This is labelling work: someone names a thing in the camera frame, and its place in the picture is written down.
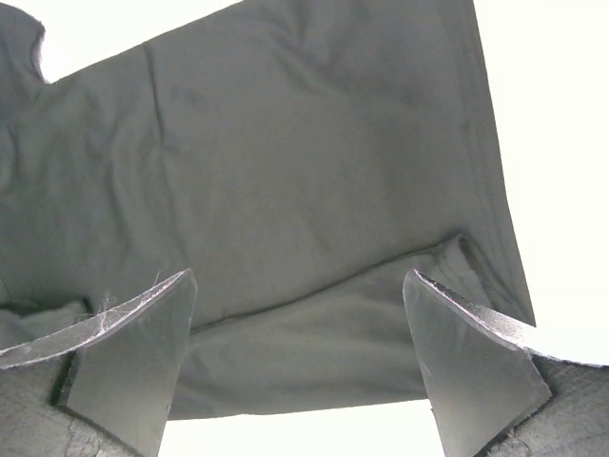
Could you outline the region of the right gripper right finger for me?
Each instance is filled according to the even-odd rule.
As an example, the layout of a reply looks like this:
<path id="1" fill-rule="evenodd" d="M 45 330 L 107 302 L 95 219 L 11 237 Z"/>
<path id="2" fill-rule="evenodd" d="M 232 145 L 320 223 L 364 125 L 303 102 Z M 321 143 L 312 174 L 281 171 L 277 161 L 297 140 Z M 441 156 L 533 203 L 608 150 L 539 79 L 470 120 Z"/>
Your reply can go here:
<path id="1" fill-rule="evenodd" d="M 606 334 L 532 327 L 417 270 L 403 299 L 445 455 L 607 455 Z"/>

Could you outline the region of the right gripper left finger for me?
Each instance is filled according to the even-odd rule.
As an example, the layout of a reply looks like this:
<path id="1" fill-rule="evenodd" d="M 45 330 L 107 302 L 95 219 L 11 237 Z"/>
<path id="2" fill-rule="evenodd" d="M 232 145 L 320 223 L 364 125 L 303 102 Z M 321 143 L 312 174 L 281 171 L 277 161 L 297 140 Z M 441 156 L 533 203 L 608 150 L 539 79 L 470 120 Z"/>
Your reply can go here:
<path id="1" fill-rule="evenodd" d="M 7 337 L 2 455 L 157 455 L 196 294 L 186 269 L 48 335 Z"/>

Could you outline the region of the black t shirt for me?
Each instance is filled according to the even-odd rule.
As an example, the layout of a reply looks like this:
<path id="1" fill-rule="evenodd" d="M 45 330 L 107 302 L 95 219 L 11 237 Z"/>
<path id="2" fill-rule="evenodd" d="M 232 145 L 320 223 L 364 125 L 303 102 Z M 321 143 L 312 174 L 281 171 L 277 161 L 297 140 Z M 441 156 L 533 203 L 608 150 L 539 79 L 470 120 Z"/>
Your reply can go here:
<path id="1" fill-rule="evenodd" d="M 469 1 L 243 1 L 48 84 L 1 9 L 1 300 L 191 269 L 174 419 L 425 397 L 416 269 L 535 321 Z"/>

